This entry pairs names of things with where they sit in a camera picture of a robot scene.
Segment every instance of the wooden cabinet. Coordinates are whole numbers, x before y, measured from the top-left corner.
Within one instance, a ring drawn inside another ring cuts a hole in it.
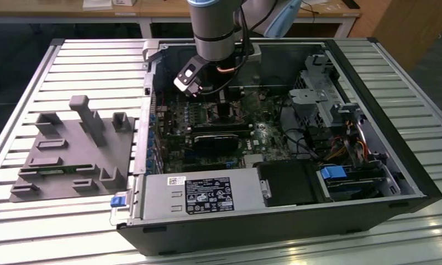
[[[375,37],[411,70],[442,32],[442,0],[355,0],[362,17],[349,37]]]

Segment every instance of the blue object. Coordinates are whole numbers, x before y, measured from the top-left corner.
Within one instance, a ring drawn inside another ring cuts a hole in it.
[[[112,208],[125,206],[125,196],[112,197],[109,205],[111,205]]]
[[[232,166],[234,166],[236,163],[238,163],[238,161],[227,161],[227,162],[226,162],[226,168],[227,168],[227,169],[231,169]]]
[[[268,38],[281,38],[286,35],[298,15],[301,9],[302,0],[291,0],[290,3],[283,7],[272,20],[272,23],[267,27],[266,33],[263,34]]]
[[[347,177],[345,168],[341,166],[325,167],[322,170],[323,179]]]
[[[219,0],[187,0],[188,4],[194,7],[207,7],[212,4],[216,4]]]

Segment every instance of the wooden table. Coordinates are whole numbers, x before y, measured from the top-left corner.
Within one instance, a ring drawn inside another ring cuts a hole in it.
[[[0,0],[0,23],[138,23],[144,38],[152,38],[152,23],[190,23],[187,0],[138,0],[132,7],[84,11],[83,0]],[[359,9],[342,0],[313,5],[314,23],[338,24],[335,37],[347,37]],[[313,23],[313,14],[301,10],[295,23]]]
[[[109,10],[84,11],[83,0],[0,0],[0,23],[138,23],[140,5],[112,6]]]
[[[190,23],[190,11],[187,0],[139,0],[140,5],[140,30],[144,38],[152,37],[152,23]],[[342,0],[329,0],[325,4],[311,6],[313,13],[301,9],[294,23],[339,24],[335,32],[337,38],[346,38],[351,31],[355,19],[361,17],[359,9],[347,8]]]

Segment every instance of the white label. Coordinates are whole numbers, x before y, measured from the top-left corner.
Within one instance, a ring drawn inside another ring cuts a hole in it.
[[[115,15],[136,15],[136,13],[115,13]]]
[[[343,17],[358,17],[361,14],[342,14]]]
[[[167,178],[167,185],[172,186],[172,185],[184,185],[184,180],[187,178],[186,177],[168,177]]]

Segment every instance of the green circuit board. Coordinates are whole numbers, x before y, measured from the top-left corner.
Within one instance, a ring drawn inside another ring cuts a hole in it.
[[[191,148],[194,136],[188,130],[191,126],[216,124],[220,118],[216,104],[176,100],[168,105],[170,112],[166,113],[166,117],[171,118],[171,128],[163,129],[166,133],[162,137],[163,144],[167,146],[166,173],[244,168],[243,157],[252,154],[262,154],[264,161],[291,158],[275,123],[279,97],[270,97],[267,92],[259,89],[247,89],[244,93],[244,97],[231,103],[230,116],[223,117],[223,122],[248,125],[248,136],[239,137],[236,150],[222,156],[198,155]]]

